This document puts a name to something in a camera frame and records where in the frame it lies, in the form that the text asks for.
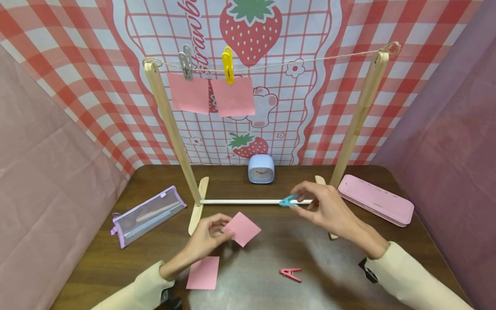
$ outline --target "clothespin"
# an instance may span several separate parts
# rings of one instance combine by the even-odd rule
[[[193,80],[193,69],[191,68],[191,48],[188,44],[183,45],[183,52],[179,52],[179,63],[183,68],[186,80]]]
[[[291,203],[291,200],[298,198],[298,194],[289,195],[279,202],[282,207],[296,207],[295,204]]]
[[[279,273],[285,277],[291,278],[291,279],[295,280],[296,282],[301,283],[302,281],[293,275],[293,272],[297,272],[297,271],[301,271],[301,270],[302,270],[301,268],[281,269],[281,270],[279,270]]]
[[[222,64],[224,65],[227,83],[234,84],[233,50],[229,46],[226,46],[222,53]]]

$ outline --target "pencil case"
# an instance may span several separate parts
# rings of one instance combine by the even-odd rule
[[[125,248],[185,207],[176,187],[171,186],[122,215],[114,213],[110,234],[117,234],[121,248]]]
[[[412,221],[414,206],[409,201],[352,175],[345,175],[338,193],[359,207],[400,227]]]

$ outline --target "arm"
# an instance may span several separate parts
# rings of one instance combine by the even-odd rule
[[[298,215],[328,232],[345,238],[367,253],[366,270],[402,303],[416,310],[471,310],[472,308],[394,242],[387,242],[346,206],[332,186],[303,182],[291,193],[298,200],[312,193],[316,199],[307,208],[291,207]]]
[[[174,278],[194,262],[205,258],[215,248],[232,239],[233,233],[222,233],[231,220],[216,214],[200,220],[185,248],[167,263],[159,261],[138,275],[135,281],[111,295],[93,310],[153,310],[160,304],[162,291],[173,287]]]

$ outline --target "pink case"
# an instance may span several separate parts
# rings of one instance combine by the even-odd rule
[[[413,216],[413,204],[395,194],[351,175],[345,175],[338,193],[348,201],[400,227]]]

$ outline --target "string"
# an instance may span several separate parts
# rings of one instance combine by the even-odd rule
[[[240,72],[240,71],[248,71],[248,70],[257,70],[257,69],[264,69],[264,68],[270,68],[270,67],[277,67],[277,66],[284,66],[287,64],[296,64],[296,63],[303,63],[303,62],[316,62],[316,61],[321,61],[321,60],[327,60],[327,59],[336,59],[336,58],[343,58],[343,57],[351,57],[351,56],[359,56],[359,55],[367,55],[367,54],[372,54],[372,53],[377,53],[377,52],[385,52],[388,53],[390,56],[397,55],[400,52],[400,44],[397,41],[391,42],[384,46],[382,49],[374,50],[374,51],[366,51],[366,52],[359,52],[359,53],[352,53],[352,54],[345,54],[345,55],[337,55],[337,56],[329,56],[329,57],[323,57],[323,58],[314,58],[314,59],[306,59],[306,60],[300,60],[300,61],[293,61],[293,62],[283,62],[283,63],[276,63],[276,64],[270,64],[270,65],[264,65],[264,66],[258,66],[258,67],[253,67],[253,68],[243,68],[243,69],[234,69],[233,72]],[[156,59],[153,57],[146,57],[143,59],[142,63],[145,65],[146,62],[154,62],[157,67],[162,66],[163,64],[171,66],[171,67],[176,67],[179,69],[182,69],[180,65],[172,64],[172,63],[167,63],[163,62],[160,59]],[[210,72],[224,72],[224,70],[210,70],[210,69],[194,69],[192,68],[193,71],[210,71]]]

